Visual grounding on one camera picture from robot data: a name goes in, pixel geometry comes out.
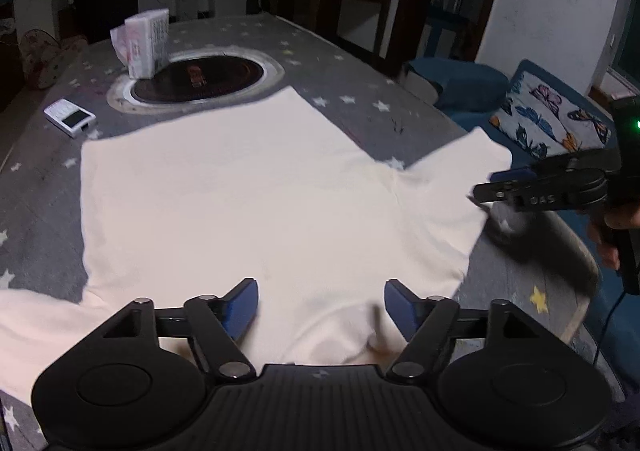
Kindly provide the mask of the person's right hand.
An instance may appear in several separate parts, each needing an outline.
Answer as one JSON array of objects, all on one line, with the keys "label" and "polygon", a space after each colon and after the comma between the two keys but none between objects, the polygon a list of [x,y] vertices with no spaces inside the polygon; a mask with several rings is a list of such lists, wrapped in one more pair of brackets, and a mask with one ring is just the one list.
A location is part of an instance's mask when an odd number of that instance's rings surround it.
[{"label": "person's right hand", "polygon": [[639,229],[639,208],[625,207],[610,212],[595,212],[590,216],[588,237],[597,246],[602,263],[615,271],[622,264],[623,234],[617,231]]}]

